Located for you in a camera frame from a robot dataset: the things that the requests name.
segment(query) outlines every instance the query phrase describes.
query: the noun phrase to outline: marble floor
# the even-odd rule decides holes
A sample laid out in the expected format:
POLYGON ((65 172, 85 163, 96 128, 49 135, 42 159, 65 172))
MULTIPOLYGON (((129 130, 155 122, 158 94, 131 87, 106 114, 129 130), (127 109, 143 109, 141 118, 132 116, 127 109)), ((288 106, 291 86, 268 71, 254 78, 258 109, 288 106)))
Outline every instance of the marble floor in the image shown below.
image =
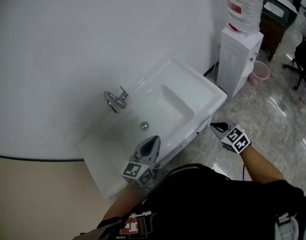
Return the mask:
MULTIPOLYGON (((235 97, 226 100, 213 120, 231 119, 239 123, 252 146, 271 161, 290 184, 303 189, 306 195, 306 86, 302 81, 299 89, 294 91, 298 74, 282 68, 282 64, 291 65, 290 58, 294 57, 302 35, 306 35, 306 19, 300 14, 286 31, 272 61, 268 62, 264 52, 258 57, 270 70, 266 84, 253 87, 247 82, 235 97)), ((212 73, 207 78, 215 81, 212 73)), ((215 167, 232 180, 242 180, 242 159, 222 148, 209 128, 197 135, 166 168, 189 163, 215 167)), ((246 170, 245 180, 251 180, 246 170)))

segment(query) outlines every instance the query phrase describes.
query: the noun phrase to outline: white sink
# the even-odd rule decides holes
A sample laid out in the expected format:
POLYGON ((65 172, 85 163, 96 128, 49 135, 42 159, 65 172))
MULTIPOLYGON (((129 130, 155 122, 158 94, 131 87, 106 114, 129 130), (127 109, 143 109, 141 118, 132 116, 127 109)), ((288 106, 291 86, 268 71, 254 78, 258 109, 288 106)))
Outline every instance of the white sink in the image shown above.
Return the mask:
POLYGON ((157 162, 163 165, 193 139, 227 98, 196 70, 170 57, 158 62, 127 92, 127 107, 118 114, 111 111, 78 145, 106 198, 126 184, 121 169, 141 141, 160 136, 157 162), (145 131, 140 129, 143 122, 149 125, 145 131))
POLYGON ((281 18, 284 16, 284 11, 271 2, 266 2, 266 4, 264 5, 264 8, 274 13, 276 16, 279 16, 281 18))

